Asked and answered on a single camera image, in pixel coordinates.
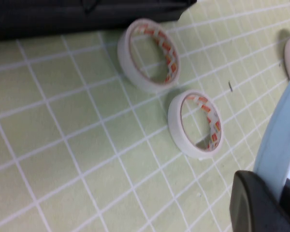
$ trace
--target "tape roll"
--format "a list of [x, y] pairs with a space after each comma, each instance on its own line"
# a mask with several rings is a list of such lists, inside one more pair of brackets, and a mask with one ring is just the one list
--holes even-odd
[[[136, 33], [153, 37], [154, 41], [162, 49], [168, 66], [168, 73], [163, 82], [152, 81], [150, 77], [144, 75], [138, 69], [133, 60], [131, 39]], [[179, 78], [180, 62], [177, 48], [163, 28], [152, 20], [138, 19], [134, 21], [121, 35], [118, 41], [117, 55], [124, 74], [135, 86], [146, 92], [157, 93], [168, 89], [174, 86]]]
[[[185, 101], [194, 102], [206, 113], [210, 128], [210, 140], [207, 149], [198, 148], [196, 143], [185, 132], [182, 121], [182, 107]], [[201, 160], [212, 158], [222, 147], [224, 134], [221, 116], [213, 101], [203, 93], [188, 90], [176, 96], [169, 106], [168, 124], [171, 136], [177, 147], [190, 157]]]

